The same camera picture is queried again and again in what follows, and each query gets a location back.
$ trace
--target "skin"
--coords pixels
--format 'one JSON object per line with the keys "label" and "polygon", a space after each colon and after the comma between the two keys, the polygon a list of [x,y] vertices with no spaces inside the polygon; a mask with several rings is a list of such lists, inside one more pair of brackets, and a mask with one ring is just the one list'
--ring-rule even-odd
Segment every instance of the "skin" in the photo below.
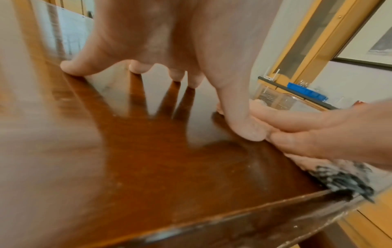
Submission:
{"label": "skin", "polygon": [[252,116],[273,126],[269,140],[284,153],[392,170],[392,100],[321,113],[250,106]]}
{"label": "skin", "polygon": [[61,68],[74,76],[131,60],[129,69],[169,68],[174,81],[188,73],[196,88],[204,76],[215,87],[225,119],[245,139],[267,130],[249,113],[252,66],[282,0],[96,0],[94,28],[85,47]]}

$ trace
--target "black countertop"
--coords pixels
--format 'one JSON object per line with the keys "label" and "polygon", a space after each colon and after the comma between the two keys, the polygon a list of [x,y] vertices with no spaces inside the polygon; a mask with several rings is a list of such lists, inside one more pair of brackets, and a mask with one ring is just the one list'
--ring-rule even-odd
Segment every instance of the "black countertop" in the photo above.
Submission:
{"label": "black countertop", "polygon": [[295,91],[295,90],[289,89],[289,88],[287,88],[286,86],[283,86],[283,85],[281,85],[281,84],[278,84],[278,83],[276,83],[276,82],[274,82],[274,81],[268,80],[268,79],[263,78],[263,77],[261,77],[261,76],[258,77],[258,78],[259,78],[260,80],[263,80],[264,82],[267,82],[267,83],[269,83],[269,84],[272,84],[272,85],[274,85],[274,86],[276,86],[276,87],[278,87],[278,88],[284,89],[285,91],[288,91],[288,92],[290,92],[290,93],[293,93],[293,94],[295,94],[295,95],[297,95],[297,96],[299,96],[299,97],[302,97],[303,99],[306,99],[306,100],[308,100],[308,101],[310,101],[310,102],[312,102],[312,103],[315,103],[315,104],[317,104],[317,105],[320,105],[320,106],[322,106],[322,107],[324,107],[324,108],[326,108],[326,109],[329,109],[329,110],[338,109],[337,107],[334,107],[334,106],[330,105],[329,103],[326,103],[326,102],[323,102],[323,101],[319,101],[319,100],[314,99],[314,98],[312,98],[312,97],[306,96],[306,95],[301,94],[301,93],[299,93],[299,92],[297,92],[297,91]]}

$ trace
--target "framed picture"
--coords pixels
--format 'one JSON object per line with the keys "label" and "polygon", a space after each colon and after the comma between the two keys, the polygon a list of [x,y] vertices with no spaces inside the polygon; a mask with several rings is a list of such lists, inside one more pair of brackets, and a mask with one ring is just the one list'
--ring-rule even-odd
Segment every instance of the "framed picture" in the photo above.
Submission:
{"label": "framed picture", "polygon": [[392,0],[383,1],[334,61],[392,70]]}

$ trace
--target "plastic container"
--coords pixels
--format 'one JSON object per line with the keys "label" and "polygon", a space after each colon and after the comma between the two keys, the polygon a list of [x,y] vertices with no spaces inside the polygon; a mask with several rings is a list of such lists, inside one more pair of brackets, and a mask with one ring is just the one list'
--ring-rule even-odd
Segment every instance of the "plastic container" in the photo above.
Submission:
{"label": "plastic container", "polygon": [[325,101],[325,100],[328,99],[328,97],[326,97],[326,96],[324,96],[324,95],[322,95],[320,93],[317,93],[317,92],[315,92],[315,91],[313,91],[311,89],[307,89],[305,87],[302,87],[302,86],[299,86],[299,85],[296,85],[296,84],[293,84],[293,83],[289,83],[287,85],[287,88],[292,89],[292,90],[294,90],[294,91],[296,91],[298,93],[301,93],[301,94],[303,94],[305,96],[317,99],[319,101]]}

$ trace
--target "brown table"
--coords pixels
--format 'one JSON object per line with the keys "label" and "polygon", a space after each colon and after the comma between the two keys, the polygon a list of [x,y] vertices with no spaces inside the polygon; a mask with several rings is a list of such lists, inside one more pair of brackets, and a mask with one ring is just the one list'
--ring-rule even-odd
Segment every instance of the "brown table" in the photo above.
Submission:
{"label": "brown table", "polygon": [[126,62],[65,75],[91,19],[39,0],[0,12],[1,247],[286,247],[362,201],[235,136],[208,83]]}

